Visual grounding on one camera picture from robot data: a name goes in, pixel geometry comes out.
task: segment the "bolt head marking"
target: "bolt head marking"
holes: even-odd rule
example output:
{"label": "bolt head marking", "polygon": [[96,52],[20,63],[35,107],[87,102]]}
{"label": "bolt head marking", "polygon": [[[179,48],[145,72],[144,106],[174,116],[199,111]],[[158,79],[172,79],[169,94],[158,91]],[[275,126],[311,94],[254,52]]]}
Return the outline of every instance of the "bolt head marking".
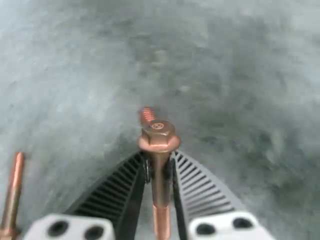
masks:
{"label": "bolt head marking", "polygon": [[151,125],[151,128],[155,129],[155,130],[161,130],[165,127],[165,125],[161,122],[156,122],[154,124]]}

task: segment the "hex head bolt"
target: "hex head bolt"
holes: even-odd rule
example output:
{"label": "hex head bolt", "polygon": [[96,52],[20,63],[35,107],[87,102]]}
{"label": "hex head bolt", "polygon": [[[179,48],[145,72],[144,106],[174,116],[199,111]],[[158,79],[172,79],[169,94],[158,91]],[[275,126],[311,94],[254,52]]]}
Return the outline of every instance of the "hex head bolt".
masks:
{"label": "hex head bolt", "polygon": [[170,224],[170,154],[180,146],[175,127],[168,121],[157,120],[150,107],[140,113],[141,136],[137,143],[150,155],[154,233],[157,240],[168,240]]}
{"label": "hex head bolt", "polygon": [[23,152],[15,154],[12,172],[8,184],[5,207],[0,228],[0,240],[14,240],[18,236],[16,219],[22,189],[25,156]]}

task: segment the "screw hole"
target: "screw hole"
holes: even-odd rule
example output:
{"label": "screw hole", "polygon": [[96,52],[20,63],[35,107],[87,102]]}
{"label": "screw hole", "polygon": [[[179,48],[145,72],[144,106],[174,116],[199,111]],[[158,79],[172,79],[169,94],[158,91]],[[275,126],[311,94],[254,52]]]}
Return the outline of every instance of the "screw hole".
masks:
{"label": "screw hole", "polygon": [[56,221],[49,227],[47,233],[50,237],[59,237],[67,231],[68,227],[68,222],[64,220]]}
{"label": "screw hole", "polygon": [[249,228],[253,227],[252,223],[248,219],[245,219],[245,218],[236,218],[233,221],[233,226],[236,229],[249,229]]}
{"label": "screw hole", "polygon": [[92,226],[85,231],[84,238],[86,240],[98,240],[104,234],[104,228],[101,226]]}
{"label": "screw hole", "polygon": [[216,229],[214,228],[214,226],[206,223],[202,223],[196,228],[196,233],[198,235],[212,235],[215,232]]}

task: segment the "gray floor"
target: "gray floor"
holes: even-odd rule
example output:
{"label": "gray floor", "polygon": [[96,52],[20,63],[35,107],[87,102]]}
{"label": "gray floor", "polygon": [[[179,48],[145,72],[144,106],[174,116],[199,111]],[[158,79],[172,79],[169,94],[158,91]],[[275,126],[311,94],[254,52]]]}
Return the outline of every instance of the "gray floor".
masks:
{"label": "gray floor", "polygon": [[[0,206],[62,212],[155,106],[279,240],[320,234],[319,0],[0,0]],[[147,189],[137,239],[152,239]],[[177,239],[173,230],[172,239]]]}

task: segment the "copper-plated bolt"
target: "copper-plated bolt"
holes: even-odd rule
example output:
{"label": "copper-plated bolt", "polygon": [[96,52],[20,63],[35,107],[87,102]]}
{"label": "copper-plated bolt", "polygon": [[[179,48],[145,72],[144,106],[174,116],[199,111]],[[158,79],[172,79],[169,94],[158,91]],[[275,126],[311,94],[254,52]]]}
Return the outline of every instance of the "copper-plated bolt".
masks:
{"label": "copper-plated bolt", "polygon": [[142,133],[137,143],[150,155],[154,232],[157,240],[168,240],[170,227],[170,154],[180,146],[175,127],[168,121],[156,120],[152,108],[140,113]]}
{"label": "copper-plated bolt", "polygon": [[16,219],[22,188],[24,165],[24,153],[17,152],[13,160],[12,172],[6,194],[5,207],[0,228],[0,240],[14,240],[18,235]]}

